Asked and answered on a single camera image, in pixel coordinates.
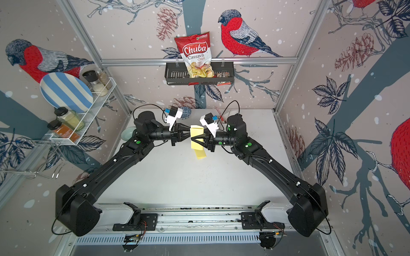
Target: chips bag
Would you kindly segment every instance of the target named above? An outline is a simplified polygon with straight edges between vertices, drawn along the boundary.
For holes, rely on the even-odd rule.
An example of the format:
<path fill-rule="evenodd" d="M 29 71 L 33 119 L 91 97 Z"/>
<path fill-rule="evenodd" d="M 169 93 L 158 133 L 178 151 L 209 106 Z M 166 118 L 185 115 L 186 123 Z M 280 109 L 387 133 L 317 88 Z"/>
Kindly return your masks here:
<path fill-rule="evenodd" d="M 191 78 L 214 77 L 211 66 L 209 32 L 200 35 L 175 37 L 175 42 Z"/>

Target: red bird illustration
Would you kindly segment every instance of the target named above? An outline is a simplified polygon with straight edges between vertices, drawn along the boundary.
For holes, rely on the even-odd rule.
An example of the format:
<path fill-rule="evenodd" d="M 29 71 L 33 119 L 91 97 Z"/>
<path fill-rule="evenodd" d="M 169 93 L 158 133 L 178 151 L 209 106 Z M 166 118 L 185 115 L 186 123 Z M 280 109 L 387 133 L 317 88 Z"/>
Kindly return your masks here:
<path fill-rule="evenodd" d="M 350 13 L 356 7 L 356 8 L 361 8 L 362 9 L 362 15 L 359 17 L 359 18 L 361 18 L 363 16 L 367 16 L 367 14 L 364 13 L 363 8 L 365 8 L 367 5 L 373 3 L 374 1 L 376 1 L 376 0 L 343 0 L 343 1 L 340 1 L 337 4 L 335 4 L 335 6 L 338 6 L 339 4 L 344 3 L 344 2 L 351 2 L 351 3 L 353 3 L 353 8 L 349 12 L 348 16 L 350 16 Z"/>
<path fill-rule="evenodd" d="M 38 83 L 52 72 L 64 72 L 79 78 L 81 70 L 94 63 L 64 52 L 43 49 L 24 39 L 10 42 L 6 47 L 6 55 L 11 65 L 18 64 Z"/>
<path fill-rule="evenodd" d="M 375 172 L 378 165 L 384 166 L 396 172 L 404 185 L 410 190 L 410 118 L 399 125 L 392 135 L 392 141 L 390 142 L 390 153 L 392 155 L 392 164 L 386 165 L 379 163 L 376 160 L 376 156 L 373 152 L 367 151 L 373 156 L 376 164 L 372 172 Z M 394 196 L 387 195 L 392 198 L 400 207 L 400 212 L 397 215 L 403 216 L 403 207 L 410 203 L 410 198 L 404 203 L 399 203 Z"/>
<path fill-rule="evenodd" d="M 221 36 L 223 45 L 235 55 L 250 56 L 255 52 L 267 52 L 276 57 L 280 55 L 272 52 L 258 36 L 257 32 L 251 29 L 241 18 L 241 13 L 237 10 L 226 10 L 218 19 L 221 25 Z"/>

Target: black robotic arm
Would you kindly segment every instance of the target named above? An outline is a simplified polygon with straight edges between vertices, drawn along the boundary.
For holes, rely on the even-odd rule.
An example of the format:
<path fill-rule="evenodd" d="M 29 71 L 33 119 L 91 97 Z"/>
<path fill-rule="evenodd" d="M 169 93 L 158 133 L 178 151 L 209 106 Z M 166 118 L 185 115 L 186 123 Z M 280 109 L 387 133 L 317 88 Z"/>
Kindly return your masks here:
<path fill-rule="evenodd" d="M 206 115 L 213 122 L 212 115 Z M 240 114 L 230 116 L 227 131 L 217 131 L 214 137 L 208 129 L 191 140 L 212 152 L 216 145 L 230 146 L 232 152 L 246 164 L 263 173 L 287 197 L 293 208 L 287 211 L 292 226 L 302 235 L 310 234 L 328 215 L 324 189 L 313 186 L 293 175 L 276 162 L 257 141 L 247 136 L 246 124 Z M 63 185 L 56 192 L 56 219 L 75 235 L 83 236 L 97 224 L 101 210 L 93 206 L 99 196 L 128 168 L 142 161 L 154 148 L 155 140 L 170 140 L 174 146 L 190 137 L 190 127 L 176 123 L 169 129 L 145 111 L 135 119 L 132 138 L 124 143 L 115 156 L 71 187 Z"/>

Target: glass jar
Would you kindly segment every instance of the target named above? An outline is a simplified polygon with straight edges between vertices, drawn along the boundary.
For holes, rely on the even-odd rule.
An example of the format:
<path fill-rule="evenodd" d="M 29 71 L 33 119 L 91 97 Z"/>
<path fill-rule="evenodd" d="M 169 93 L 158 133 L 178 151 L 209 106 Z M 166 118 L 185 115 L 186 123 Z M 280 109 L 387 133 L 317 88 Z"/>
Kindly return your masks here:
<path fill-rule="evenodd" d="M 75 131 L 80 131 L 84 129 L 85 123 L 81 121 L 81 118 L 77 115 L 77 113 L 74 110 L 68 110 L 65 107 L 61 107 L 55 109 L 54 114 L 56 114 L 58 120 L 63 122 L 71 129 L 75 129 Z"/>
<path fill-rule="evenodd" d="M 60 135 L 62 138 L 70 138 L 75 143 L 80 138 L 70 127 L 63 124 L 60 120 L 53 120 L 48 123 L 47 128 L 53 131 L 55 134 Z"/>
<path fill-rule="evenodd" d="M 100 80 L 100 82 L 106 86 L 107 90 L 111 89 L 112 84 L 109 83 L 108 75 L 104 71 L 102 71 L 101 68 L 97 68 L 96 73 L 98 80 Z"/>
<path fill-rule="evenodd" d="M 84 72 L 82 76 L 90 83 L 91 88 L 97 93 L 98 97 L 105 96 L 108 93 L 105 85 L 98 80 L 97 73 L 94 70 Z"/>

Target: vent grille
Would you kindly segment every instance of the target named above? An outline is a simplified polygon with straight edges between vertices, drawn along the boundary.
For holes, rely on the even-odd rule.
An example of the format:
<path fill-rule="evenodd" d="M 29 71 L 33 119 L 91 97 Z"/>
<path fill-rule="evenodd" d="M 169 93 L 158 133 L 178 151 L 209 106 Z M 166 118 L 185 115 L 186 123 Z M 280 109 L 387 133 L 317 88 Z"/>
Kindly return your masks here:
<path fill-rule="evenodd" d="M 93 234 L 78 237 L 75 245 L 123 245 L 125 235 L 130 234 Z M 146 233 L 139 245 L 166 244 L 210 244 L 210 243 L 259 243 L 259 233 Z"/>

